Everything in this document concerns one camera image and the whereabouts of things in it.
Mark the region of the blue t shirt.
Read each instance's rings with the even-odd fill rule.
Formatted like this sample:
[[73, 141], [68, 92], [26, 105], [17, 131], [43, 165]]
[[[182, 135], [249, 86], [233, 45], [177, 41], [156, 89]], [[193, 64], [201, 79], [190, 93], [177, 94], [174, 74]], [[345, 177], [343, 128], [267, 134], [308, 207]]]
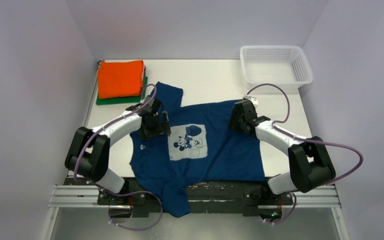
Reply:
[[187, 186], [206, 181], [265, 180], [260, 141], [228, 128], [234, 100], [182, 106], [183, 90], [156, 84], [168, 113], [170, 135], [141, 140], [130, 134], [136, 180], [174, 217], [190, 213]]

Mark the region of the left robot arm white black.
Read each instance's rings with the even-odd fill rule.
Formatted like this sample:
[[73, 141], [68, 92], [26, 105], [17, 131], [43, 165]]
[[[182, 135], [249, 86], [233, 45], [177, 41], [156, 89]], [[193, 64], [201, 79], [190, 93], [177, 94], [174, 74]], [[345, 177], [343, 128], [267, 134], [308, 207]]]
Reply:
[[128, 107], [119, 117], [94, 128], [80, 127], [73, 136], [64, 166], [110, 191], [118, 205], [126, 203], [129, 191], [125, 180], [109, 167], [113, 144], [138, 132], [142, 141], [171, 133], [168, 113], [161, 100], [148, 95], [143, 103]]

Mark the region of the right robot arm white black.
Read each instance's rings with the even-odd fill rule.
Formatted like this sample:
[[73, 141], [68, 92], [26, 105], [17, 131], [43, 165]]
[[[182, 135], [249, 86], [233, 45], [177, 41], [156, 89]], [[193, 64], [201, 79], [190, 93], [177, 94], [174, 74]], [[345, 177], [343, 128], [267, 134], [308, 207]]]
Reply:
[[266, 142], [288, 157], [289, 171], [267, 181], [260, 196], [268, 204], [280, 195], [299, 191], [307, 193], [336, 177], [329, 153], [321, 138], [305, 138], [274, 127], [266, 116], [258, 116], [254, 101], [242, 99], [233, 105], [228, 128]]

